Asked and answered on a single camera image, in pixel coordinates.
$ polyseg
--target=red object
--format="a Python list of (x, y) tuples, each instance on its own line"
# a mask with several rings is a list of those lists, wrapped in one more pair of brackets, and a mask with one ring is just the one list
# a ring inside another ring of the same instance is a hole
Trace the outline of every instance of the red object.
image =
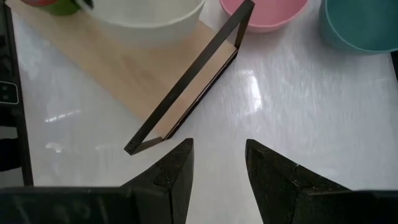
[(56, 3), (58, 0), (21, 0), (30, 6), (48, 6)]

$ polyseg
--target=white bowl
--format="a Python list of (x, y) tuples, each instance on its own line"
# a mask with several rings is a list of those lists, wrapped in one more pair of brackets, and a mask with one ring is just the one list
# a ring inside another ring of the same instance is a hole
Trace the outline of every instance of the white bowl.
[(205, 0), (84, 0), (77, 3), (127, 44), (152, 47), (181, 40), (196, 28)]

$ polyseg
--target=black rectangular frame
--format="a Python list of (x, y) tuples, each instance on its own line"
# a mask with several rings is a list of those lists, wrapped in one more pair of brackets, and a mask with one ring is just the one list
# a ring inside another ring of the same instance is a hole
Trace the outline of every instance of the black rectangular frame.
[[(244, 37), (244, 33), (246, 31), (246, 28), (248, 27), (250, 16), (253, 9), (254, 9), (254, 2), (252, 2), (251, 0), (245, 0), (242, 3), (242, 5), (238, 7), (235, 13), (226, 21), (226, 23), (220, 29), (220, 31), (218, 31), (218, 33), (214, 36), (214, 38), (210, 41), (210, 43), (200, 53), (197, 59), (182, 75), (180, 80), (173, 86), (173, 88), (169, 91), (166, 97), (160, 102), (160, 104), (152, 112), (149, 118), (144, 122), (141, 128), (138, 129), (137, 133), (128, 142), (128, 144), (124, 148), (124, 150), (127, 153), (129, 153), (132, 156), (134, 154), (137, 154), (138, 152), (141, 152), (149, 147), (152, 147), (162, 142), (165, 139), (171, 138), (175, 134), (177, 129), (182, 125), (182, 123), (186, 120), (186, 118), (193, 111), (193, 109), (195, 109), (195, 107), (203, 99), (203, 97), (210, 90), (210, 88), (220, 78), (220, 76), (228, 68), (231, 62), (236, 58)], [(230, 58), (226, 61), (226, 63), (214, 76), (211, 82), (209, 82), (206, 88), (199, 94), (199, 97), (196, 99), (196, 101), (184, 113), (184, 115), (180, 118), (180, 120), (172, 128), (172, 130), (166, 135), (165, 139), (163, 139), (162, 137), (158, 137), (144, 142), (145, 138), (153, 130), (156, 124), (160, 121), (160, 119), (162, 119), (164, 114), (166, 114), (166, 112), (177, 100), (177, 98), (183, 93), (183, 91), (187, 88), (187, 86), (191, 83), (191, 81), (196, 77), (196, 75), (198, 75), (200, 70), (206, 65), (207, 61), (209, 61), (211, 56), (214, 55), (214, 53), (219, 49), (221, 44), (223, 44), (223, 42), (229, 37), (232, 31), (234, 31), (235, 28), (237, 28), (238, 25), (239, 25), (238, 33), (236, 35), (234, 43), (236, 50), (232, 53)]]

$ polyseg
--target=wooden board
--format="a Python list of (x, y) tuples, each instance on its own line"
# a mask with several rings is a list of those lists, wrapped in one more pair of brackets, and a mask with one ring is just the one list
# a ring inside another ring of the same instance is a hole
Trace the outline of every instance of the wooden board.
[[(138, 49), (109, 38), (84, 12), (55, 17), (20, 0), (7, 0), (6, 4), (142, 120), (215, 35), (199, 22), (194, 33), (178, 44)], [(235, 50), (229, 42), (223, 43), (159, 121), (155, 127), (159, 136), (165, 138), (173, 130)]]

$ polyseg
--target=white table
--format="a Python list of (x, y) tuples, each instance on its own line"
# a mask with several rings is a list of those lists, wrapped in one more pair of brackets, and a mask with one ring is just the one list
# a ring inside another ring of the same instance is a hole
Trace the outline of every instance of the white table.
[[(398, 189), (390, 56), (326, 46), (319, 4), (283, 30), (248, 34), (173, 139), (133, 157), (123, 147), (143, 121), (14, 15), (35, 185), (118, 186), (194, 138), (187, 223), (262, 223), (244, 160), (253, 138), (351, 189)], [(218, 30), (226, 19), (208, 0), (201, 20)]]

